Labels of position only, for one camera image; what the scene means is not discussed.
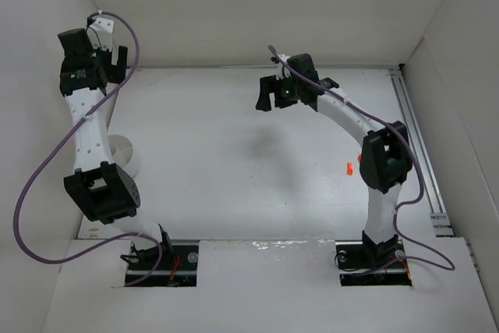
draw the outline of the screw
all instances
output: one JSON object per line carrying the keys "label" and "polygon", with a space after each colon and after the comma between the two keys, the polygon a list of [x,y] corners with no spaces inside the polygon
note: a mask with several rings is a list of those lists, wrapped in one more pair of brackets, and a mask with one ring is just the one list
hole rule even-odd
{"label": "screw", "polygon": [[347,261],[346,251],[341,250],[338,252],[338,261],[340,263],[345,263]]}
{"label": "screw", "polygon": [[397,259],[402,259],[403,257],[405,257],[405,252],[402,250],[397,250],[395,251],[395,257]]}
{"label": "screw", "polygon": [[190,253],[187,255],[187,261],[190,263],[197,263],[197,259],[199,258],[199,255],[197,253]]}

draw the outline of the white panel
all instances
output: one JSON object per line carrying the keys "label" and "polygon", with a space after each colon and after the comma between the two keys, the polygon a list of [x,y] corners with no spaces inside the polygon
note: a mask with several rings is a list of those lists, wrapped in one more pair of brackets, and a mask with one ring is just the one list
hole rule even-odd
{"label": "white panel", "polygon": [[444,0],[405,68],[455,231],[499,319],[499,0]]}
{"label": "white panel", "polygon": [[[69,253],[89,242],[73,241]],[[116,287],[129,249],[119,241],[62,266],[44,333],[497,332],[465,241],[430,244],[456,271],[409,263],[413,287],[341,287],[334,242],[311,240],[203,242],[197,287],[142,289]]]}
{"label": "white panel", "polygon": [[319,63],[398,64],[441,1],[96,0],[134,25],[146,66],[262,63],[269,43]]}
{"label": "white panel", "polygon": [[[63,58],[57,33],[85,25],[92,0],[0,0],[0,321],[2,331],[39,332],[58,267],[38,264],[17,249],[12,213],[30,174],[70,129],[58,90]],[[62,177],[72,170],[68,146],[42,173],[21,215],[21,230],[36,252],[64,256],[80,213]]]}
{"label": "white panel", "polygon": [[[174,239],[360,239],[367,187],[346,175],[360,145],[305,105],[255,110],[273,69],[144,69],[119,94],[109,133],[140,153],[145,214]],[[401,118],[386,70],[320,69],[362,108]],[[401,199],[418,194],[409,174]],[[425,198],[404,207],[405,231],[434,236]],[[80,238],[113,228],[83,220]]]}

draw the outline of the white floor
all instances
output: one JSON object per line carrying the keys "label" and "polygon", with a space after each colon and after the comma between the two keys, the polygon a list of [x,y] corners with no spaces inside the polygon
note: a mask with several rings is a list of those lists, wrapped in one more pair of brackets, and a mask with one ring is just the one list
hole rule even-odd
{"label": "white floor", "polygon": [[[140,152],[144,213],[173,239],[359,239],[367,188],[346,175],[360,146],[297,104],[255,110],[259,79],[273,69],[145,69],[120,92],[109,128]],[[401,118],[388,71],[320,69],[357,104]],[[402,190],[412,199],[414,172]],[[429,203],[406,207],[402,230],[434,236]],[[83,220],[79,238],[115,229]]]}
{"label": "white floor", "polygon": [[[303,105],[255,111],[259,78],[272,72],[137,74],[119,95],[110,133],[141,154],[140,209],[174,239],[251,240],[201,242],[196,288],[123,288],[126,240],[64,264],[44,333],[496,332],[464,240],[434,237],[427,200],[404,209],[402,230],[445,252],[455,272],[410,263],[412,288],[340,286],[328,239],[358,239],[365,225],[366,187],[358,173],[346,175],[360,147]],[[400,119],[388,72],[320,73],[366,110]],[[402,198],[417,191],[412,172]],[[83,221],[68,254],[112,233]]]}
{"label": "white floor", "polygon": [[413,287],[342,287],[334,242],[309,240],[202,242],[197,287],[180,289],[121,287],[129,241],[118,241],[62,266],[44,333],[496,332],[465,241],[426,241],[456,271],[411,263]]}

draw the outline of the white robotic arm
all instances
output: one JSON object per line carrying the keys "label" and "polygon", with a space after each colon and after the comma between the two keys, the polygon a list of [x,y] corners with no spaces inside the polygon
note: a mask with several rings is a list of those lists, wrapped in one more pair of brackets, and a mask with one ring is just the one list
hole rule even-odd
{"label": "white robotic arm", "polygon": [[[270,94],[274,95],[276,108],[286,108],[301,101],[335,121],[362,147],[360,174],[368,186],[369,203],[362,244],[366,261],[362,260],[360,263],[366,265],[365,268],[376,267],[383,261],[386,263],[387,257],[399,249],[393,217],[402,184],[412,167],[406,149],[388,129],[350,108],[346,104],[349,103],[348,97],[336,82],[329,78],[319,80],[308,54],[279,57],[300,75],[345,100],[340,101],[326,95],[320,88],[311,86],[296,76],[290,76],[287,74],[288,70],[273,58],[272,61],[278,64],[277,73],[260,79],[260,96],[256,109],[266,112],[271,110]],[[392,125],[407,139],[404,124],[394,122]]]}
{"label": "white robotic arm", "polygon": [[[347,97],[340,88],[332,87],[331,90],[342,97]],[[379,123],[353,111],[345,103],[331,95],[317,97],[317,112],[340,125],[360,146],[363,145],[363,139],[368,132],[377,132],[383,129]],[[369,202],[364,233],[376,244],[386,242],[395,235],[393,214],[401,189],[402,185],[399,183],[392,186],[387,193],[368,187]]]}
{"label": "white robotic arm", "polygon": [[[127,49],[119,47],[118,62],[112,65],[110,19],[88,21],[87,29],[59,34],[65,50],[61,68],[61,93],[71,111],[73,125],[105,96],[108,81],[120,83],[126,73]],[[74,174],[64,178],[67,193],[85,216],[113,225],[122,232],[138,232],[171,249],[161,226],[144,217],[139,208],[140,194],[133,178],[113,160],[108,142],[105,108],[101,107],[75,133]],[[151,242],[137,237],[134,250],[147,250]]]}

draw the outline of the white wall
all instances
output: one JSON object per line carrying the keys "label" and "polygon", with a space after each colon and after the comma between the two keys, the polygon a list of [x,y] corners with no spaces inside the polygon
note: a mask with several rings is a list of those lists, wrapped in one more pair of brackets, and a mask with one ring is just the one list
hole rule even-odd
{"label": "white wall", "polygon": [[[57,266],[17,249],[12,212],[17,195],[71,125],[58,92],[62,48],[57,33],[84,26],[93,0],[0,0],[0,325],[39,332],[51,302]],[[64,193],[73,164],[67,147],[35,183],[21,225],[28,244],[50,258],[65,254],[80,213]]]}
{"label": "white wall", "polygon": [[405,66],[451,222],[499,321],[499,0],[444,0]]}
{"label": "white wall", "polygon": [[[406,62],[442,0],[96,0],[140,37],[143,66],[269,63],[267,45],[326,64]],[[119,37],[128,37],[122,30]]]}

